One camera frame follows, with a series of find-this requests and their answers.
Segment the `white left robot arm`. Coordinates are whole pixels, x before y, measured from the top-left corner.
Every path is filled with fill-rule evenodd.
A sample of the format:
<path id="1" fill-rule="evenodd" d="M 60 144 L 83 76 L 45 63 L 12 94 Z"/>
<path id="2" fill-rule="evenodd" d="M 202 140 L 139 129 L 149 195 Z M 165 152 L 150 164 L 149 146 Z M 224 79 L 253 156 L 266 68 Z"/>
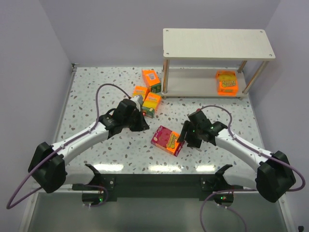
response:
<path id="1" fill-rule="evenodd" d="M 97 121 L 75 136 L 53 145 L 46 142 L 39 144 L 28 172 L 46 193 L 68 184 L 101 185 L 102 177 L 94 166 L 86 164 L 83 168 L 73 168 L 68 164 L 92 146 L 119 134 L 122 129 L 137 132 L 148 130 L 149 125 L 141 110 L 142 100 L 140 95 L 124 99 L 112 114 L 99 116 Z"/>

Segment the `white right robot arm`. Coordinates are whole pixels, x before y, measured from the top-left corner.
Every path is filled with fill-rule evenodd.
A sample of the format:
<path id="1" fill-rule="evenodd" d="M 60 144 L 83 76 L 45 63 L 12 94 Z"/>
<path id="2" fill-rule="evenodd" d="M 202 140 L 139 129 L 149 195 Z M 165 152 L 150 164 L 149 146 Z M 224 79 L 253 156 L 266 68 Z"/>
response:
<path id="1" fill-rule="evenodd" d="M 223 190 L 223 186 L 242 186 L 253 188 L 267 201 L 274 203 L 285 194 L 296 179 L 287 156 L 258 148 L 234 134 L 230 125 L 211 121 L 202 111 L 188 116 L 183 124 L 178 142 L 187 142 L 188 147 L 200 148 L 202 142 L 211 143 L 235 155 L 251 171 L 233 172 L 231 164 L 220 168 L 216 173 L 214 190 Z"/>

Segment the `magenta Scrub Mommy box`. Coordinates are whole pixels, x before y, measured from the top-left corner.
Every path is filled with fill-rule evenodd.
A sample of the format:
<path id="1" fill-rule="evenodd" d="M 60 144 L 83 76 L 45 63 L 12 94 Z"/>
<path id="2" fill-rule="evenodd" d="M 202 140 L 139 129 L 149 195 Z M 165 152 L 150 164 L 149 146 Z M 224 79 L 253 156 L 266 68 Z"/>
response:
<path id="1" fill-rule="evenodd" d="M 177 157 L 184 144 L 184 142 L 178 142 L 179 137 L 177 132 L 159 126 L 151 139 L 151 144 Z"/>

